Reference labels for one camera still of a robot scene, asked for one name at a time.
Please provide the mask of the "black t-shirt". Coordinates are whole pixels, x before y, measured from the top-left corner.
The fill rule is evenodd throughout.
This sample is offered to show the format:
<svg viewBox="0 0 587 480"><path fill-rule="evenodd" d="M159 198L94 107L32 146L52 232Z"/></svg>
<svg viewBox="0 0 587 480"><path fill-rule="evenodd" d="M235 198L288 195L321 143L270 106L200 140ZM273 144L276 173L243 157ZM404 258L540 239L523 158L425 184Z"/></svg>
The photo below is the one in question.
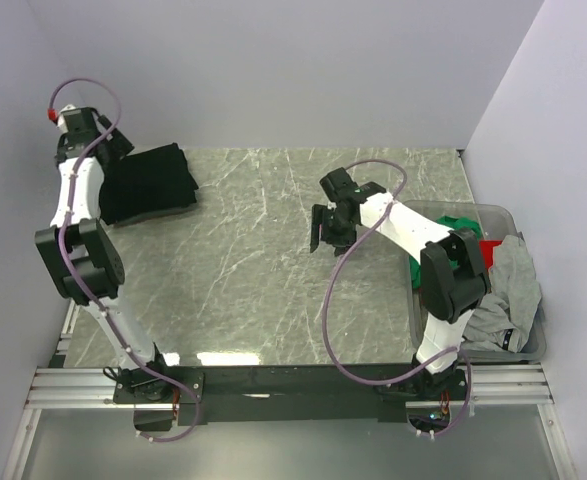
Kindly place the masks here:
<svg viewBox="0 0 587 480"><path fill-rule="evenodd" d="M108 225L181 211L197 203L199 186L175 143L132 154L109 168L99 193Z"/></svg>

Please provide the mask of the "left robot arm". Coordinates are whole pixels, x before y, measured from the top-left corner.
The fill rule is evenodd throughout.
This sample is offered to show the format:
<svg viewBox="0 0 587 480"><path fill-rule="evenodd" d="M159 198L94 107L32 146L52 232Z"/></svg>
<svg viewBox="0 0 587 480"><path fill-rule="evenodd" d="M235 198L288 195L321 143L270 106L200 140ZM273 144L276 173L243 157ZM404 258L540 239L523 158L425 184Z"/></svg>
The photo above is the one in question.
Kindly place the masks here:
<svg viewBox="0 0 587 480"><path fill-rule="evenodd" d="M94 108L69 104L50 116L61 131L61 186L49 227L35 234L36 248L59 294L87 312L111 343L118 367L104 374L121 390L162 401L173 378L126 301L123 262L100 220L104 171L133 146Z"/></svg>

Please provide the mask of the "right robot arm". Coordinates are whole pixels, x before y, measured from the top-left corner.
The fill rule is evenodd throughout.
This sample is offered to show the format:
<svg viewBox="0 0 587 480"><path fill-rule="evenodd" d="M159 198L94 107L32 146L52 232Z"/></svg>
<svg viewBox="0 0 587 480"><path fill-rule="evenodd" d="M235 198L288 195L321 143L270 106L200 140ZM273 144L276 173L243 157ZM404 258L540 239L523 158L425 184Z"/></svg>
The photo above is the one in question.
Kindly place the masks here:
<svg viewBox="0 0 587 480"><path fill-rule="evenodd" d="M338 253L331 284L374 233L419 264L428 311L425 333L413 368L381 383L388 386L412 379L417 395L437 397L462 354L460 346L471 315L490 291L477 236L469 228L451 229L424 217L375 182L357 184L346 168L329 172L319 184L329 202L312 208L310 248L327 243Z"/></svg>

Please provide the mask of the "green t-shirt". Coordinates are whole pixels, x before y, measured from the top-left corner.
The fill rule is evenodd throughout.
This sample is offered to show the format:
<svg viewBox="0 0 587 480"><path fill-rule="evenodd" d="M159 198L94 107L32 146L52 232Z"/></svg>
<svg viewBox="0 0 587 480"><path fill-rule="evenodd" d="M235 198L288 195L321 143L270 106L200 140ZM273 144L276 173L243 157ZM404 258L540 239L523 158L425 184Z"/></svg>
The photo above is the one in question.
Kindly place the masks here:
<svg viewBox="0 0 587 480"><path fill-rule="evenodd" d="M448 215L441 216L435 220L436 223L443 225L452 230L460 228L468 228L472 230L478 240L483 239L482 229L478 222L467 217L451 217ZM421 287L421 267L418 262L412 257L409 257L409 271L411 279L411 287L419 289Z"/></svg>

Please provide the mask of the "red t-shirt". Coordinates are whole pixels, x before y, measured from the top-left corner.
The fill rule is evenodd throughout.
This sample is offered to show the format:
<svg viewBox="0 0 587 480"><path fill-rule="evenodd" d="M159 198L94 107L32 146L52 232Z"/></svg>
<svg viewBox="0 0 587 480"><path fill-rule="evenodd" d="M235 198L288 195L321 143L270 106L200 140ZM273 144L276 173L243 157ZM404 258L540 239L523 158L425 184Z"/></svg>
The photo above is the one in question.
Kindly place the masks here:
<svg viewBox="0 0 587 480"><path fill-rule="evenodd" d="M494 252L502 244L501 240L480 240L479 247L487 269L494 264Z"/></svg>

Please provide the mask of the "gray t-shirt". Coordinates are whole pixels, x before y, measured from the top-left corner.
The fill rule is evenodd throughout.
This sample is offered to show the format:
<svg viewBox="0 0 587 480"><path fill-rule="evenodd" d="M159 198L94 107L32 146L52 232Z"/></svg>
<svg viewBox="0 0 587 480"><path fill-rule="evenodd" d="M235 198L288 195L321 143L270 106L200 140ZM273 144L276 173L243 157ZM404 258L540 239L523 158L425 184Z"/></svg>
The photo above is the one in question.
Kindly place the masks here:
<svg viewBox="0 0 587 480"><path fill-rule="evenodd" d="M541 302L533 259L523 239L508 235L493 250L491 292L464 330L469 350L519 353L527 344Z"/></svg>

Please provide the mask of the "black base beam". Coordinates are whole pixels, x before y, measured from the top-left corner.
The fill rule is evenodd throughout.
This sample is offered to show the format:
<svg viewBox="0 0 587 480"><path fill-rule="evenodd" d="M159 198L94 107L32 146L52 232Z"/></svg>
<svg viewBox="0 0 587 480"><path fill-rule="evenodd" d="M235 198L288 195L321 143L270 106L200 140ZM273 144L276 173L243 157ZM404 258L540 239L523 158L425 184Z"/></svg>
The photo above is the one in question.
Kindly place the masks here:
<svg viewBox="0 0 587 480"><path fill-rule="evenodd" d="M391 380L408 372L407 364L362 364L350 369L374 380L374 385L356 383L333 365L165 368L166 377L190 388L184 394L140 369L125 370L112 377L113 401L133 407L135 425L151 432L169 430L170 420L181 426L342 419L404 423L411 402L462 401L468 392L461 368L450 368L446 377L437 380L419 373L402 383Z"/></svg>

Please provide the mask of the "clear plastic bin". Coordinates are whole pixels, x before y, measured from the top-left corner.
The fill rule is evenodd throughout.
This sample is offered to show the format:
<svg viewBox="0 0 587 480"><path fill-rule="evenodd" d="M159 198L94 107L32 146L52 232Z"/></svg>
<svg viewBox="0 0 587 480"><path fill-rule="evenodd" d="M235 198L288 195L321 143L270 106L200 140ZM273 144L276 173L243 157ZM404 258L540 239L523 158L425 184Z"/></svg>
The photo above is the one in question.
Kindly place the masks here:
<svg viewBox="0 0 587 480"><path fill-rule="evenodd" d="M406 205L433 221L444 215L470 218L479 223L483 233L482 240L502 241L508 235L522 239L512 215L499 206L425 200L410 200ZM474 363L531 363L540 361L546 352L546 340L542 330L541 302L534 318L529 340L521 352L469 350L464 346L464 338L463 349L466 350Z"/></svg>

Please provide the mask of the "aluminium rail frame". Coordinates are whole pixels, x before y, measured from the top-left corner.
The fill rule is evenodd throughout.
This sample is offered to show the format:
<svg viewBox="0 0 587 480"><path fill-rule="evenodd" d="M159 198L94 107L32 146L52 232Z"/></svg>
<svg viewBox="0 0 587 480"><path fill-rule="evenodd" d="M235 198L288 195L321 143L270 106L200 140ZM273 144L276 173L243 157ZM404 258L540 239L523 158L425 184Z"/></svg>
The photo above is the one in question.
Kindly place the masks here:
<svg viewBox="0 0 587 480"><path fill-rule="evenodd" d="M359 181L407 199L470 202L452 149L196 149L199 208L114 232L135 310L187 364L320 363L319 309L334 261L308 251L319 179L351 165ZM573 471L538 364L477 365L471 412L429 440L374 420L214 423L175 443L135 436L101 367L111 349L71 308L58 352L36 372L8 479L564 479Z"/></svg>

